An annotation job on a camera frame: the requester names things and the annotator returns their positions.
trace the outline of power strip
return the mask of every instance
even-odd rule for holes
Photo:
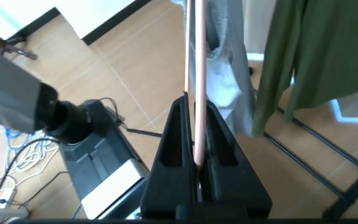
[[[0,200],[5,200],[6,203],[0,203],[0,208],[9,208],[11,204],[13,203],[13,198],[16,195],[17,190],[16,189],[7,189],[4,190],[4,193],[2,194]],[[5,219],[6,217],[0,217],[0,223]]]

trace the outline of bundle of cables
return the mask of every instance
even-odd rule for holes
[[[43,172],[46,166],[52,160],[52,157],[58,152],[59,147],[57,144],[54,143],[53,139],[40,131],[35,133],[34,135],[30,135],[23,134],[20,131],[13,131],[9,128],[5,128],[5,134],[8,145],[5,154],[5,172],[7,172],[7,178],[10,179],[14,184],[13,188],[16,188],[31,177],[35,177],[36,175]],[[36,144],[29,145],[24,149],[24,151],[20,153],[20,155],[18,155],[18,150],[22,149],[27,143],[35,140],[41,141],[38,141]],[[45,165],[38,172],[28,175],[24,179],[20,180],[18,183],[16,183],[16,180],[11,177],[13,173],[26,172],[39,164],[42,160],[47,158],[48,152],[51,152],[52,154],[48,157]],[[16,160],[12,161],[12,155],[13,157],[19,157]],[[13,162],[13,166],[8,170],[9,164],[11,162]]]

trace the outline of clothes rack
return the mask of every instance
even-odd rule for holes
[[[277,111],[284,115],[285,111],[281,107],[277,107]],[[325,145],[330,147],[332,150],[337,152],[339,155],[347,159],[349,162],[353,163],[358,167],[358,159],[353,155],[346,152],[343,148],[339,147],[337,144],[333,143],[328,138],[324,137],[321,133],[316,130],[310,128],[305,123],[301,122],[299,119],[292,117],[292,121],[303,128],[305,131],[310,133],[315,138],[319,139]],[[271,143],[281,149],[286,155],[290,156],[296,163],[298,163],[302,168],[308,171],[313,177],[318,179],[324,186],[326,186],[329,190],[331,190],[334,194],[338,196],[338,199],[328,207],[324,213],[323,218],[330,220],[337,220],[346,212],[346,210],[354,204],[354,202],[358,198],[358,179],[346,190],[342,191],[339,187],[337,187],[334,183],[325,178],[324,175],[320,174],[317,170],[311,167],[307,162],[305,162],[302,158],[297,156],[294,152],[289,150],[289,148],[285,147],[282,143],[274,139],[271,135],[264,132],[264,137],[267,138]]]

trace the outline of black cylinder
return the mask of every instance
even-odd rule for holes
[[[63,143],[78,143],[91,132],[91,120],[87,112],[68,101],[58,103],[54,117],[56,121],[61,121],[60,125],[47,126],[44,131]]]

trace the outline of hanging clothes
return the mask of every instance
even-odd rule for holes
[[[295,75],[285,120],[358,92],[358,1],[277,0],[262,68],[254,115],[261,136],[284,90]]]
[[[172,0],[183,6],[185,0]],[[190,79],[195,88],[194,1],[190,31]],[[206,1],[206,94],[234,134],[252,133],[255,98],[244,46],[242,0]]]

